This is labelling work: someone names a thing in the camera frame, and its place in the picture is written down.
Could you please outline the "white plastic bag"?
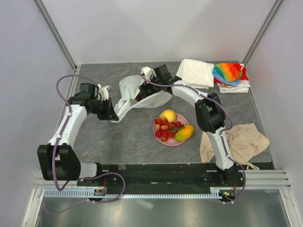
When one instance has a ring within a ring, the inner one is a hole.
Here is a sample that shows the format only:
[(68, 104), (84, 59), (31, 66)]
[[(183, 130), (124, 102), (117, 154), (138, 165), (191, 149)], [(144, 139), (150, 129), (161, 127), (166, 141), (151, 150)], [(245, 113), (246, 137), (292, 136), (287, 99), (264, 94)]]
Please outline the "white plastic bag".
[(128, 76), (119, 82), (121, 99), (114, 107), (119, 123), (125, 115), (133, 108), (157, 108), (166, 104), (171, 98), (170, 93), (160, 91), (143, 98), (139, 86), (144, 80), (139, 75)]

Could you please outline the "fake yellow lemon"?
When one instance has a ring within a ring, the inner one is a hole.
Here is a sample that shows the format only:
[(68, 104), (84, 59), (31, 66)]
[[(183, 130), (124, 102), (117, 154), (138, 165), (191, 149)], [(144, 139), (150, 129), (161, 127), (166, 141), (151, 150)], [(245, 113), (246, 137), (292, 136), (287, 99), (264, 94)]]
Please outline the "fake yellow lemon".
[(165, 110), (159, 115), (159, 117), (161, 119), (166, 118), (168, 122), (175, 122), (177, 119), (177, 114), (173, 110)]

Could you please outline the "fake mango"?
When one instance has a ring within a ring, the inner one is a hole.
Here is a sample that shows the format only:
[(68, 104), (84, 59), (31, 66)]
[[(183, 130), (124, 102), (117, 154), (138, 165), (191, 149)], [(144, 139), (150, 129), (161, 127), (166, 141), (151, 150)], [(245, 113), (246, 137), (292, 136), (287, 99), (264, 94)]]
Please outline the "fake mango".
[(194, 127), (192, 125), (185, 125), (175, 134), (175, 140), (177, 142), (183, 142), (184, 140), (189, 139), (194, 133)]

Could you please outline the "fake dark red fruit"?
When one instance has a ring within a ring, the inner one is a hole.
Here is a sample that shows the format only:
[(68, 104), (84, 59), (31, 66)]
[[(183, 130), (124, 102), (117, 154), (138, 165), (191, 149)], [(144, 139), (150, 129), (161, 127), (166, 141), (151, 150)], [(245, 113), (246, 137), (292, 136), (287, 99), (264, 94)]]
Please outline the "fake dark red fruit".
[(142, 93), (140, 92), (136, 97), (135, 100), (140, 102), (142, 100)]

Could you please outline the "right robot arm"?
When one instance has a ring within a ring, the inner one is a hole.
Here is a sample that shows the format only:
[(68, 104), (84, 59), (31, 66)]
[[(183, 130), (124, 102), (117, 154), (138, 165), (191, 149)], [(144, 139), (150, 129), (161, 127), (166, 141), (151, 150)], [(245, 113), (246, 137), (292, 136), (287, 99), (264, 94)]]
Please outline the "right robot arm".
[(203, 93), (182, 78), (173, 77), (165, 64), (155, 69), (143, 67), (139, 75), (144, 80), (139, 86), (143, 99), (163, 91), (183, 99), (195, 108), (197, 124), (208, 135), (214, 150), (218, 183), (222, 186), (228, 186), (233, 181), (245, 183), (245, 172), (241, 174), (238, 170), (239, 167), (244, 170), (243, 166), (232, 157), (225, 135), (225, 119), (230, 120), (231, 126), (233, 122), (219, 96), (216, 93)]

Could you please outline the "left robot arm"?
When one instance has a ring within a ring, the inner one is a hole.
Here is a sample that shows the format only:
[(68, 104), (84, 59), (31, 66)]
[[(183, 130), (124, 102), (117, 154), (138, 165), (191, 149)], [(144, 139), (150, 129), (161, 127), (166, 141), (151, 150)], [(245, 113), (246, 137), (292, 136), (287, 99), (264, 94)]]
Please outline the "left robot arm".
[(47, 181), (76, 181), (86, 178), (93, 186), (104, 181), (99, 164), (81, 162), (74, 151), (79, 129), (89, 114), (102, 121), (118, 121), (112, 100), (111, 87), (82, 83), (80, 91), (66, 100), (66, 111), (54, 136), (37, 149), (42, 176)]

